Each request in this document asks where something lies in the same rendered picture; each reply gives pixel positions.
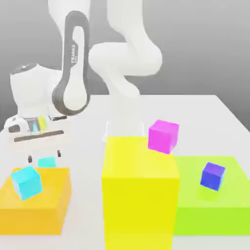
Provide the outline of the large orange box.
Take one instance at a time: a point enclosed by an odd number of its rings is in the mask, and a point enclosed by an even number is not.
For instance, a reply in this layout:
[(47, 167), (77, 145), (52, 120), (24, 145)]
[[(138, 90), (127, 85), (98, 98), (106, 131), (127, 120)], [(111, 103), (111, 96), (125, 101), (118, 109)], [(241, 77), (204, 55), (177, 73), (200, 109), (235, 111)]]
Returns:
[(68, 168), (36, 168), (43, 192), (22, 201), (11, 177), (0, 189), (0, 235), (59, 235), (71, 197)]

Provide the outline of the small blue cube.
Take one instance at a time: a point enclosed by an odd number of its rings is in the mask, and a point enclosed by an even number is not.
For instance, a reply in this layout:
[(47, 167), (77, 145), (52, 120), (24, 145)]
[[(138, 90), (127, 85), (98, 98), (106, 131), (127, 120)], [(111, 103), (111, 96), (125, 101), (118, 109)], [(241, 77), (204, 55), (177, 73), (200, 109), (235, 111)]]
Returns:
[(202, 170), (200, 185), (214, 191), (219, 191), (225, 171), (226, 167), (207, 162)]

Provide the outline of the small cyan cube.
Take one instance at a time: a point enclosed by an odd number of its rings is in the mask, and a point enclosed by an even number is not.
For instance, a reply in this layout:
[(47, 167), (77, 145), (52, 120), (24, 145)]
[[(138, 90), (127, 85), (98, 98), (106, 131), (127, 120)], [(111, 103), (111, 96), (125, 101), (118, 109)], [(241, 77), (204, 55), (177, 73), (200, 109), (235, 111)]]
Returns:
[(14, 171), (11, 173), (11, 180), (15, 192), (22, 201), (43, 191), (41, 176), (32, 166)]
[(46, 157), (38, 159), (38, 167), (56, 167), (56, 159), (55, 157)]

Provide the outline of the large yellow box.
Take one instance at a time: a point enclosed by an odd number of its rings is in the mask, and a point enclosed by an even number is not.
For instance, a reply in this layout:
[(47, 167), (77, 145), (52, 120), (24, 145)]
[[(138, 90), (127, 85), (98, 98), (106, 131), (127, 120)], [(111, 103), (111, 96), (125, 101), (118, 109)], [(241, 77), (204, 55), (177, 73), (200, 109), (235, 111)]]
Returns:
[(105, 250), (171, 250), (180, 175), (146, 137), (108, 137), (102, 170)]

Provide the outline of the small magenta cube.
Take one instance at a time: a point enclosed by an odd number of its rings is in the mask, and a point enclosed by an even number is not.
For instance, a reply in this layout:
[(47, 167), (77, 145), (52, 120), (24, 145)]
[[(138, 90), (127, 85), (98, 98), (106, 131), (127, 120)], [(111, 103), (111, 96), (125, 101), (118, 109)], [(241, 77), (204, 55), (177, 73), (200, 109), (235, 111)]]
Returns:
[(148, 130), (148, 148), (170, 154), (177, 144), (178, 135), (178, 124), (157, 120)]

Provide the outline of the large green box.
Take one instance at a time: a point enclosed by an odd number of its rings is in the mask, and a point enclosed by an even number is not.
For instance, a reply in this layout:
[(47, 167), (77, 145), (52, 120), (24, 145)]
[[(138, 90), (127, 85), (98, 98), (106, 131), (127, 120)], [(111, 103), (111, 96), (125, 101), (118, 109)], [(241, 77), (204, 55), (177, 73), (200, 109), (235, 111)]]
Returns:
[[(250, 179), (232, 156), (177, 156), (174, 235), (250, 235)], [(206, 163), (226, 168), (218, 191), (200, 184)]]

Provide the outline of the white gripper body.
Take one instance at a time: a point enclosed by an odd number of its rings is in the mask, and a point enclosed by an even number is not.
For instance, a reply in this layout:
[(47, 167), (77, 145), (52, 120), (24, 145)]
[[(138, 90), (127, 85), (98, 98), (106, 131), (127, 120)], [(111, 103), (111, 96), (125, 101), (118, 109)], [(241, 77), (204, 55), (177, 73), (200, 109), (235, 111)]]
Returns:
[(65, 144), (63, 130), (15, 137), (13, 139), (14, 152), (48, 152), (61, 148)]

